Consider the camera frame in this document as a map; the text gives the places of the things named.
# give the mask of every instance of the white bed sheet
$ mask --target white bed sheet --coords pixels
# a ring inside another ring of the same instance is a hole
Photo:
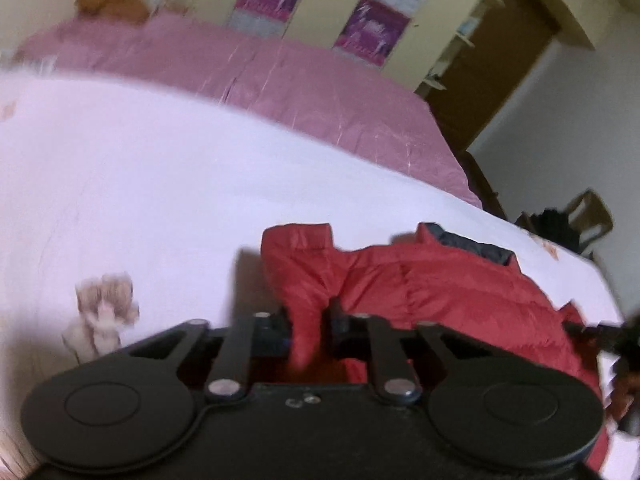
[[[356,249],[436,221],[513,250],[558,308],[621,321],[589,262],[556,261],[516,226],[245,112],[130,82],[0,75],[0,109],[13,101],[0,122],[0,438],[17,447],[25,391],[70,365],[60,333],[77,282],[132,276],[141,317],[124,344],[194,317],[223,326],[234,305],[269,301],[255,255],[275,224],[330,222]],[[604,478],[630,480],[637,455],[615,434]]]

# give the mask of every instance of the red puffer jacket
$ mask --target red puffer jacket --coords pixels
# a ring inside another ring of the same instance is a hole
[[[577,310],[555,311],[515,256],[503,266],[444,246],[424,224],[414,243],[352,252],[334,248],[328,224],[278,226],[264,232],[261,252],[267,279],[293,323],[288,381],[366,381],[363,363],[336,362],[321,352],[321,314],[339,296],[347,313],[376,314],[403,329],[432,320],[562,370],[602,397],[594,356],[581,357],[561,325],[580,320]],[[598,470],[606,452],[603,431],[589,465]]]

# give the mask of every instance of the round black pad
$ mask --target round black pad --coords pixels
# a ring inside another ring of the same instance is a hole
[[[583,460],[604,421],[602,404],[588,386],[513,357],[460,362],[431,393],[428,412],[455,448],[509,470]]]
[[[102,469],[152,458],[180,439],[193,417],[193,398],[175,371],[123,356],[41,384],[22,407],[22,428],[52,462]]]

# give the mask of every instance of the pink bedspread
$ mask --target pink bedspread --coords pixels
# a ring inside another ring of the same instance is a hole
[[[143,27],[73,20],[23,46],[58,68],[166,84],[277,121],[481,207],[427,104],[330,50],[161,14]]]

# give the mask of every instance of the teddy bear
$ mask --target teddy bear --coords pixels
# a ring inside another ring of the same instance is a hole
[[[140,309],[133,301],[128,274],[82,282],[76,286],[76,296],[79,315],[62,333],[62,340],[82,364],[119,349],[118,330],[134,325]]]
[[[80,15],[100,16],[141,25],[151,16],[145,0],[76,0]]]

